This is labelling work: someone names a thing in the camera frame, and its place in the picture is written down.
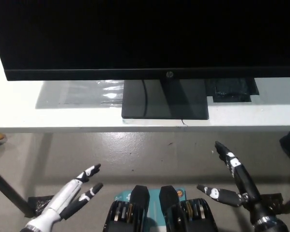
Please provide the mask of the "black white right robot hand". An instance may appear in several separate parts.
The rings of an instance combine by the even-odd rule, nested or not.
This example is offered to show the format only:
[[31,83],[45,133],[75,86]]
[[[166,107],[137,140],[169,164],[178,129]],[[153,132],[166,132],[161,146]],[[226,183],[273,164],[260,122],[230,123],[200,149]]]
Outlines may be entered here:
[[219,158],[225,163],[230,171],[238,191],[211,188],[201,184],[197,185],[197,189],[216,202],[233,207],[243,206],[249,211],[250,221],[254,227],[261,224],[277,224],[278,218],[274,212],[262,202],[261,194],[245,166],[239,161],[234,153],[222,143],[216,141],[215,148],[219,154]]

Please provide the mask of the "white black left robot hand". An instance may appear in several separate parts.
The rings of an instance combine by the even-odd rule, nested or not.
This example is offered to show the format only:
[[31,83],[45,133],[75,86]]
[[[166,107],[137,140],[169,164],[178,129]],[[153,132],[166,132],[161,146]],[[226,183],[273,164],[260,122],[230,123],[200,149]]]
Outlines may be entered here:
[[102,183],[96,184],[88,191],[79,193],[82,184],[100,171],[101,164],[96,164],[81,172],[76,178],[70,180],[54,195],[42,213],[30,220],[22,229],[23,232],[50,232],[55,223],[67,220],[83,206],[85,206],[103,187]]

